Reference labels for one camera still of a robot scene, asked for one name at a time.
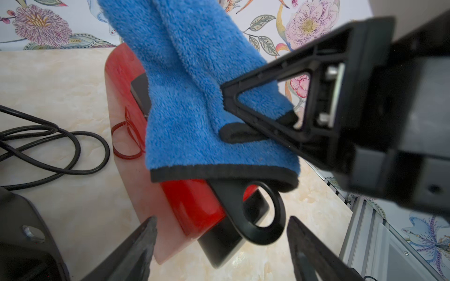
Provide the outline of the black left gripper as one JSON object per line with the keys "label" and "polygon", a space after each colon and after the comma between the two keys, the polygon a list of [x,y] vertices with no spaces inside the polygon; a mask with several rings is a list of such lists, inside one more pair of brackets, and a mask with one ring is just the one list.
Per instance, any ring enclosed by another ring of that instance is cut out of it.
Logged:
{"label": "black left gripper", "polygon": [[[85,281],[146,281],[157,240],[147,218]],[[47,225],[26,198],[1,188],[1,280],[68,281],[67,266]]]}

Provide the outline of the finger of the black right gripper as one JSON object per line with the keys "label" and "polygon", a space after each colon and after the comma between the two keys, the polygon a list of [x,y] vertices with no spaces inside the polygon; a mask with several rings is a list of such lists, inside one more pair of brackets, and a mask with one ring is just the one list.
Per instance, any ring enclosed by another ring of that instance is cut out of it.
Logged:
{"label": "finger of the black right gripper", "polygon": [[[325,170],[337,170],[360,127],[371,76],[387,63],[396,21],[349,22],[303,47],[221,86],[226,111]],[[302,124],[280,117],[293,105],[278,83],[309,76]]]}

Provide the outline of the blue microfiber cloth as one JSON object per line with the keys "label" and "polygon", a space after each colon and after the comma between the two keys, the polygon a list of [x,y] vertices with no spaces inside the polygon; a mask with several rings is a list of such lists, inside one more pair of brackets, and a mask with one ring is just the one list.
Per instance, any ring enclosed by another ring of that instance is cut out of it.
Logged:
{"label": "blue microfiber cloth", "polygon": [[298,186],[297,155],[225,111],[220,86],[266,64],[217,1],[100,1],[137,56],[152,107],[145,163],[154,183],[260,180]]}

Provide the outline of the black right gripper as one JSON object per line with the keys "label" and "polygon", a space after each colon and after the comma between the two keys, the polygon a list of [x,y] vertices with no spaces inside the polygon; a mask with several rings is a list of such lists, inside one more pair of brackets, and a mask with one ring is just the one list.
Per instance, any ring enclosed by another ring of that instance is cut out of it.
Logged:
{"label": "black right gripper", "polygon": [[309,160],[350,191],[450,213],[450,14],[398,39],[393,17],[309,44]]}

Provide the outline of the red coffee machine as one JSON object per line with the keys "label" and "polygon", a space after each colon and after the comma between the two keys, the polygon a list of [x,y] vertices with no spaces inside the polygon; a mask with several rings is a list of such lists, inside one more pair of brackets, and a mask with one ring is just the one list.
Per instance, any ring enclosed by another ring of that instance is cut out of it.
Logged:
{"label": "red coffee machine", "polygon": [[120,44],[105,63],[105,87],[114,160],[139,221],[156,217],[154,258],[163,264],[198,242],[214,268],[242,247],[244,239],[203,180],[153,183],[145,166],[145,133],[151,101],[136,55]]}

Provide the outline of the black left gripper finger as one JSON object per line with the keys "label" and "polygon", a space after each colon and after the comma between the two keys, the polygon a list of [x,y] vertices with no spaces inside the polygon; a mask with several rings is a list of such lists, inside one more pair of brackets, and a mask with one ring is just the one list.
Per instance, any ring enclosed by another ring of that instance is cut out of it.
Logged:
{"label": "black left gripper finger", "polygon": [[287,237],[298,281],[361,281],[359,273],[345,265],[307,226],[290,217]]}

